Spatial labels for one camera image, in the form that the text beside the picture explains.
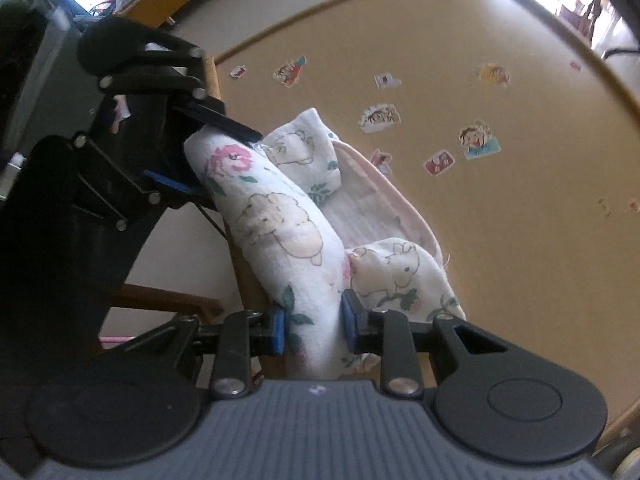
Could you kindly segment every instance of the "silver screw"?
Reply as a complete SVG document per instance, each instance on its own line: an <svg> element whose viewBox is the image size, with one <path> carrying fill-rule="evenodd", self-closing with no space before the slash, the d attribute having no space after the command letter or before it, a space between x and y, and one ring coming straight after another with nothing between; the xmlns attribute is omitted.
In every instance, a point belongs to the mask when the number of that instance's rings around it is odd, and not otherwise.
<svg viewBox="0 0 640 480"><path fill-rule="evenodd" d="M218 379L213 383L213 389L223 395L237 395L244 391L246 386L240 379L225 378Z"/></svg>
<svg viewBox="0 0 640 480"><path fill-rule="evenodd" d="M156 204L160 203L160 193L158 193L157 191L153 191L153 192L149 193L149 196L147 197L147 200L149 200L149 203L151 205L156 205Z"/></svg>
<svg viewBox="0 0 640 480"><path fill-rule="evenodd" d="M197 46L194 46L189 49L189 55L191 57L204 57L204 50Z"/></svg>
<svg viewBox="0 0 640 480"><path fill-rule="evenodd" d="M396 377L388 382L388 388L397 395L411 395L418 391L420 384L408 377Z"/></svg>
<svg viewBox="0 0 640 480"><path fill-rule="evenodd" d="M86 143L86 135L78 135L76 140L74 140L74 146L76 148L82 148Z"/></svg>
<svg viewBox="0 0 640 480"><path fill-rule="evenodd" d="M206 99L207 91L204 88L194 88L191 91L191 95L193 96L194 99L198 99L199 101L202 101L203 99Z"/></svg>
<svg viewBox="0 0 640 480"><path fill-rule="evenodd" d="M105 88L109 88L111 86L111 83L113 83L113 77L111 77L110 75L106 75L102 79L100 79L100 88L102 88L103 90Z"/></svg>

